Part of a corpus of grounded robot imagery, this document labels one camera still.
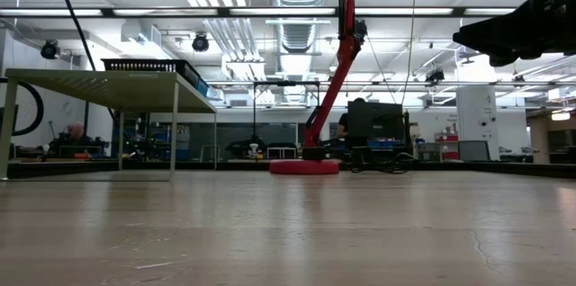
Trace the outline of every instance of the white pillar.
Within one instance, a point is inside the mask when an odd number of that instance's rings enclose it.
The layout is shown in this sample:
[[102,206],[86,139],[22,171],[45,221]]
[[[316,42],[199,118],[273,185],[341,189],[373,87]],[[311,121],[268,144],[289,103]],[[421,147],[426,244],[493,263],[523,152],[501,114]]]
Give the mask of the white pillar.
[[500,160],[494,86],[470,85],[458,88],[456,108],[459,140],[487,141],[491,160]]

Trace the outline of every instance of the black hose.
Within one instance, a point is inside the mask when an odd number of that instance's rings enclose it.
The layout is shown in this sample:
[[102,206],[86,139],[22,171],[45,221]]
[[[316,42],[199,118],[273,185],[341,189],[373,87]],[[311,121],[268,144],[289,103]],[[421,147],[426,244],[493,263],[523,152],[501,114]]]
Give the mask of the black hose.
[[[8,83],[8,78],[0,78],[0,84],[7,84],[7,83]],[[26,89],[28,92],[30,92],[30,94],[32,95],[32,98],[34,98],[34,102],[36,102],[37,111],[36,111],[36,118],[34,118],[34,121],[26,129],[15,130],[14,132],[12,132],[13,137],[18,137],[18,136],[21,136],[24,134],[28,134],[28,133],[36,130],[40,126],[40,124],[42,123],[42,119],[44,118],[44,102],[42,101],[42,97],[40,96],[40,94],[38,93],[36,88],[34,88],[34,87],[32,87],[32,85],[26,84],[24,82],[18,82],[18,85],[22,86],[24,89]]]
[[[88,57],[88,61],[90,62],[90,67],[92,68],[92,71],[96,71],[96,65],[94,63],[94,60],[92,59],[92,54],[90,53],[90,49],[88,48],[88,42],[86,42],[86,37],[84,36],[84,31],[82,31],[82,27],[80,26],[80,22],[78,21],[78,18],[76,17],[76,13],[74,13],[74,8],[72,7],[72,3],[70,2],[70,0],[64,0],[64,2],[66,2],[66,7],[68,8],[68,11],[70,12],[70,17],[72,18],[72,21],[74,21],[76,29],[78,30],[78,34],[80,35],[80,40],[82,41],[82,45],[84,46],[84,51],[86,52],[86,56]],[[110,117],[112,117],[112,120],[114,121],[114,125],[116,125],[116,127],[120,127],[118,120],[116,119],[113,111],[110,108],[108,108],[108,113],[110,113]],[[128,145],[132,149],[132,152],[134,152],[136,154],[136,157],[138,158],[138,160],[142,160],[140,153],[138,153],[138,150],[136,150],[136,147],[134,147],[134,143],[132,142],[132,140],[130,139],[128,134],[126,134],[126,132],[124,132],[124,138],[126,139],[126,141],[128,142]],[[122,152],[122,146],[120,146],[120,149],[118,150],[118,152]]]

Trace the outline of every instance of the ceiling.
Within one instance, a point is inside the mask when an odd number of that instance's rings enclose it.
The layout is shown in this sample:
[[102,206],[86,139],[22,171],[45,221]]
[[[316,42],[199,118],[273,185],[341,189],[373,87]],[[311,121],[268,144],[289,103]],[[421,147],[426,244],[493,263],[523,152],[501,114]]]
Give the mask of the ceiling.
[[[190,7],[187,0],[71,0],[74,7]],[[250,6],[269,6],[272,0],[246,0]],[[514,7],[525,0],[356,0],[356,6],[475,6],[475,7]],[[65,7],[63,0],[0,0],[0,6],[6,7]],[[338,0],[326,0],[326,6],[337,6]],[[330,75],[330,66],[335,66],[335,55],[338,49],[338,20],[326,19],[330,24],[319,26],[316,43],[313,47],[310,71],[315,78],[327,80]],[[436,60],[436,66],[445,71],[446,80],[457,80],[454,69],[455,52],[459,46],[451,41],[452,34],[458,31],[462,24],[478,22],[475,18],[366,18],[369,40],[366,41],[355,60],[347,80],[371,81],[382,80],[383,74],[387,80],[404,81],[408,77],[411,81],[414,76],[410,74],[421,68],[427,61],[440,52],[444,52]],[[163,34],[163,47],[178,58],[189,60],[206,80],[227,80],[221,71],[222,52],[218,45],[211,41],[206,52],[194,52],[191,47],[192,39],[198,31],[207,31],[202,19],[151,19]],[[125,20],[121,18],[82,19],[81,24],[85,31],[106,41],[107,44],[122,50],[120,28]],[[22,19],[18,22],[22,33],[30,31],[74,30],[71,20],[63,19]],[[251,20],[258,50],[265,61],[265,73],[274,76],[279,71],[278,40],[273,25],[267,25],[265,18]],[[70,46],[76,54],[84,54],[80,45]],[[509,80],[512,72],[518,72],[549,64],[562,55],[544,55],[536,60],[520,60],[513,65],[496,69],[497,78]],[[572,69],[561,67],[551,72],[534,76],[530,80],[549,81],[562,74],[570,74]],[[361,85],[354,89],[362,90]],[[513,88],[497,88],[501,91],[510,91]],[[535,89],[534,94],[544,92],[546,89]]]

